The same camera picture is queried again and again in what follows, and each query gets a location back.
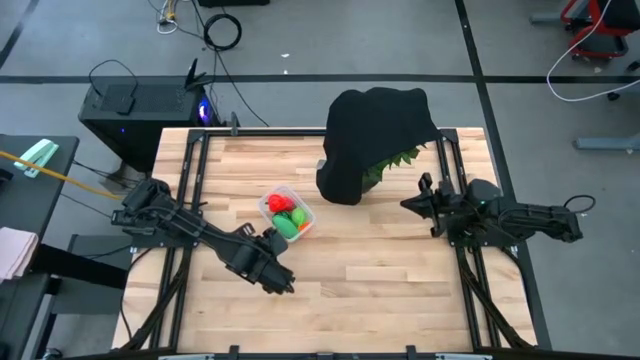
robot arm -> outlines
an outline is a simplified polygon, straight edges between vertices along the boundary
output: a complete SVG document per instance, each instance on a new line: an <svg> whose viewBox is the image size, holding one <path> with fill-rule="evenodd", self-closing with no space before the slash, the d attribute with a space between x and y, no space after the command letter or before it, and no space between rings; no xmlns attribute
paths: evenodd
<svg viewBox="0 0 640 360"><path fill-rule="evenodd" d="M262 284L266 292L294 292L293 272L277 260L287 242L273 228L253 236L253 226L246 223L234 232L224 232L178 205L168 185L155 179L141 182L122 204L125 209L114 211L113 225L152 227L187 243L201 242L216 252L228 270L252 284Z"/></svg>
<svg viewBox="0 0 640 360"><path fill-rule="evenodd" d="M428 173L422 175L420 195L404 200L401 206L423 218L430 217L431 234L460 246L509 247L521 243L537 231L564 242L582 238L576 214L564 206L522 204L500 196L500 189L486 180L469 183L465 194L456 194L451 181L441 181L432 191Z"/></svg>

gray floor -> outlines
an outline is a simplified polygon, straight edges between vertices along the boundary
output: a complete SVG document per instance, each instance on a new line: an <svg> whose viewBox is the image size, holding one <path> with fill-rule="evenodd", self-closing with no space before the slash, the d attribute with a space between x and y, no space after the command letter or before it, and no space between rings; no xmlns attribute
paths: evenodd
<svg viewBox="0 0 640 360"><path fill-rule="evenodd" d="M160 6L160 0L151 0ZM446 74L470 75L471 66L451 0L273 0L266 7L229 8L244 27L237 49L225 53L235 75L257 74ZM486 75L546 75L566 50L561 26L528 22L531 11L558 1L465 0ZM24 0L0 2L0 45L18 23ZM178 21L195 31L188 3ZM204 15L215 13L204 10ZM223 25L220 38L231 36ZM640 57L640 39L629 39L631 57L600 63L564 62L557 75L619 75ZM182 75L191 59L211 72L212 56L195 38L156 33L145 0L40 0L0 75L85 76L98 62L116 58L138 75ZM100 75L125 74L115 65ZM408 82L242 83L247 101L280 126L320 126L331 101L346 89L387 86L423 88L439 126L484 126L473 84ZM587 95L611 85L562 85L566 96ZM117 157L77 120L86 84L0 84L2 132L75 135L77 159L114 170ZM229 84L216 85L220 112L258 125ZM578 152L578 136L640 132L640 102L632 95L610 103L596 99L564 103L546 85L490 84L489 95L518 199L562 203L588 193L598 206L581 220L585 239L572 245L538 237L531 256L555 349L640 355L640 247L634 227L640 210L637 154ZM98 185L81 168L71 175ZM118 203L73 186L64 193L108 212ZM117 234L109 220L66 199L56 207L45 242L65 247L71 234ZM68 355L109 348L116 315L68 316L50 345Z"/></svg>

clear plastic container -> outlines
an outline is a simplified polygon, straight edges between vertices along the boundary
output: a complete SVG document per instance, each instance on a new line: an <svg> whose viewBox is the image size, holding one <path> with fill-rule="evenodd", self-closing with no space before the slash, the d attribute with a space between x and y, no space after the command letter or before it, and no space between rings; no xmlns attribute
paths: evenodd
<svg viewBox="0 0 640 360"><path fill-rule="evenodd" d="M292 237L291 239L287 239L284 235L282 236L285 240L287 240L288 243L296 242L298 239L302 237L302 235L304 235L307 231L309 231L313 227L313 225L316 223L316 216L313 214L313 212L307 206L307 204L304 201L302 201L300 196L298 196L298 194L296 194L296 192L293 191L292 188L286 185L279 185L279 186L276 186L273 190L271 190L267 194L265 194L264 196L262 196L260 200L258 200L258 208L260 209L260 213L262 214L264 219L267 221L267 223L269 223L271 226L273 226L273 223L271 222L271 217L273 217L273 213L269 211L269 205L267 203L269 199L269 195L271 194L279 194L279 195L287 196L288 198L293 200L296 207L302 208L302 210L304 210L307 216L306 220L309 223L309 225L306 228L304 228L302 231L298 232L298 234Z"/></svg>

wooden table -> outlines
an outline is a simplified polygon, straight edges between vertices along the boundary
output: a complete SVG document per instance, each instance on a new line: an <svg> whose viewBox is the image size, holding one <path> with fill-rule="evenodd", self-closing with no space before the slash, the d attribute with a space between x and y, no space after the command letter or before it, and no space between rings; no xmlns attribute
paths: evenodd
<svg viewBox="0 0 640 360"><path fill-rule="evenodd" d="M153 172L174 196L187 133L165 129ZM468 180L495 182L483 129L458 133ZM279 257L295 273L295 294L268 295L225 270L211 249L198 247L178 351L224 353L234 344L254 353L404 352L406 345L416 345L419 352L470 351L454 251L446 239L431 238L430 220L399 205L418 194L423 172L439 180L435 145L428 144L412 165L387 170L384 181L357 206L342 206L324 200L315 185L316 163L324 158L322 141L212 138L202 194L208 202L202 208L206 220L227 231L249 221L262 231L269 224L258 211L258 198L287 184L311 207L317 224ZM196 148L194 160L198 153ZM155 304L164 256L165 250L154 250L130 273L124 311L134 331ZM485 249L484 259L495 303L521 336L535 343L517 267L497 249ZM475 303L488 345L484 315ZM168 322L161 344L168 339ZM114 346L125 340L120 320Z"/></svg>

